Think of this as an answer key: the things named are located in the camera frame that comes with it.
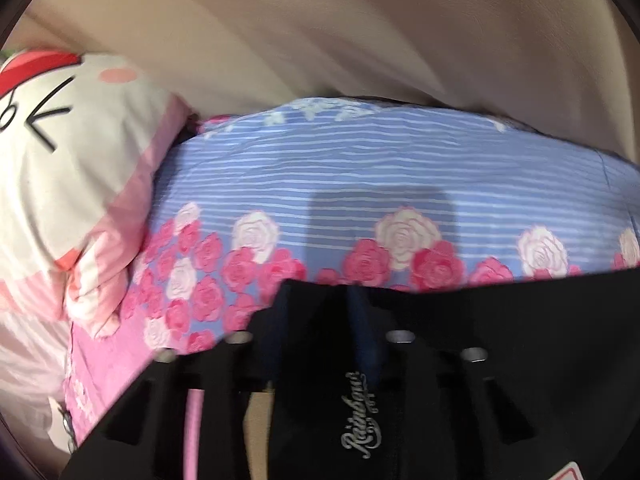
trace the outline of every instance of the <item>blue striped fabric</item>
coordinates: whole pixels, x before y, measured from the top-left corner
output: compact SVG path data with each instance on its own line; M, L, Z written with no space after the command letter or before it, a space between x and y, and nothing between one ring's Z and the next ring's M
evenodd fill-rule
M159 170L150 230L196 207L187 215L198 219L196 241L215 233L222 244L215 270L196 266L196 281L212 276L225 307L238 294L269 301L260 269L276 260L289 266L264 272L427 290L440 279L559 278L640 257L636 168L508 121L315 98L203 131ZM230 285L225 255L252 244L262 251L255 279ZM203 326L222 333L219 321Z

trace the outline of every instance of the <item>black plastic part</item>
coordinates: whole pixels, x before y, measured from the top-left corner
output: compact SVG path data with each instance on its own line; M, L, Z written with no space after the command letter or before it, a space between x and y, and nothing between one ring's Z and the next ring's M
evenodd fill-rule
M151 362L74 453L60 480L182 480L192 388L204 390L198 478L250 480L242 433L247 397L236 381L250 345L221 341L206 352Z

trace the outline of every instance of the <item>pink fabric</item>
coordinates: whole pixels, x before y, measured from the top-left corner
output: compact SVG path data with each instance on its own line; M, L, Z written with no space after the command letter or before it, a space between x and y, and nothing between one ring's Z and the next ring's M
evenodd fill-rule
M188 106L180 98L171 99L156 134L140 156L134 173L88 235L95 240L94 258L100 276L98 306L89 320L73 316L71 312L70 317L91 336L111 335L120 326L114 312L127 291L129 279L126 267L136 256L142 243L144 221L151 203L152 179L176 133L184 125L188 113ZM143 217L123 214L123 211L140 211ZM121 270L113 275L114 269Z

